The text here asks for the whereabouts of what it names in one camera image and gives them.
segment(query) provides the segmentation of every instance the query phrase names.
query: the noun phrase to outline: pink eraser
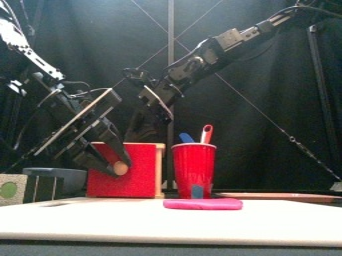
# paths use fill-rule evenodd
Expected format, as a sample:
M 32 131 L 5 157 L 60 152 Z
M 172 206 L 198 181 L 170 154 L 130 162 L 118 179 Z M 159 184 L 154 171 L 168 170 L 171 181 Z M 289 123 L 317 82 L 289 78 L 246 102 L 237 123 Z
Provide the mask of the pink eraser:
M 163 206 L 183 210 L 241 210 L 243 203 L 235 198 L 216 199 L 166 199 Z

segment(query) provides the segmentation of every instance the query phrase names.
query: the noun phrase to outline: white table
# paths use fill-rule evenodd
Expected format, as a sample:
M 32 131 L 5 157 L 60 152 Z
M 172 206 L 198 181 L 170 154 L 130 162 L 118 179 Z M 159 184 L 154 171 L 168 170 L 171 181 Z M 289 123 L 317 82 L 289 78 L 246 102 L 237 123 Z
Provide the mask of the white table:
M 202 211 L 166 209 L 162 199 L 75 198 L 0 207 L 0 217 L 5 241 L 342 247 L 342 208 L 282 200 Z

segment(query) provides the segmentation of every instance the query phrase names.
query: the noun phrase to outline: wire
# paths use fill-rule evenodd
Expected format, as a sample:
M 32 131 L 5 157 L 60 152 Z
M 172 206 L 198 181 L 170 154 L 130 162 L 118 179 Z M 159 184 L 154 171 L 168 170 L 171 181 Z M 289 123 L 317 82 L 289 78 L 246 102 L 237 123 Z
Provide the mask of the wire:
M 334 12 L 330 12 L 327 10 L 323 10 L 323 9 L 319 9 L 317 7 L 311 7 L 311 6 L 290 6 L 285 9 L 282 9 L 281 11 L 278 11 L 270 18 L 273 19 L 275 16 L 289 12 L 289 11 L 293 11 L 293 10 L 305 10 L 305 11 L 313 11 L 313 12 L 321 12 L 322 14 L 327 15 L 327 16 L 331 16 L 331 17 L 335 17 L 338 19 L 342 19 L 342 15 L 341 14 L 337 14 Z
M 78 98 L 78 97 L 82 97 L 82 96 L 87 95 L 87 94 L 91 94 L 91 93 L 94 93 L 94 92 L 96 92 L 96 91 L 106 91 L 106 90 L 108 90 L 108 89 L 110 89 L 110 88 L 98 88 L 98 89 L 92 89 L 92 90 L 90 90 L 90 91 L 87 91 L 87 92 L 71 94 L 70 97 L 71 97 L 71 98 Z

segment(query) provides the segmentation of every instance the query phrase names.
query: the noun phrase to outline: red box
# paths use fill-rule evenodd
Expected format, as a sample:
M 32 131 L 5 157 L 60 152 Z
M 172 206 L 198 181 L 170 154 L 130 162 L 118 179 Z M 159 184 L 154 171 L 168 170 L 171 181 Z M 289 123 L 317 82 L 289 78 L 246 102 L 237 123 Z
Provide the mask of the red box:
M 103 142 L 92 143 L 111 164 L 119 161 L 115 151 Z M 132 160 L 127 173 L 118 178 L 91 169 L 88 172 L 88 197 L 163 198 L 162 157 L 164 144 L 124 143 Z

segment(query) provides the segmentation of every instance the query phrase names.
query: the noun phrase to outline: green object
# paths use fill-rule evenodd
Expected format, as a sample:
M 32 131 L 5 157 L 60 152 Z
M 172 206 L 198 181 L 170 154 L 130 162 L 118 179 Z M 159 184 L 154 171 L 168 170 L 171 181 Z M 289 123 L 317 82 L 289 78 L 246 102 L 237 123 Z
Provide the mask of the green object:
M 0 188 L 0 196 L 3 198 L 12 198 L 16 195 L 17 186 L 13 182 L 7 182 Z

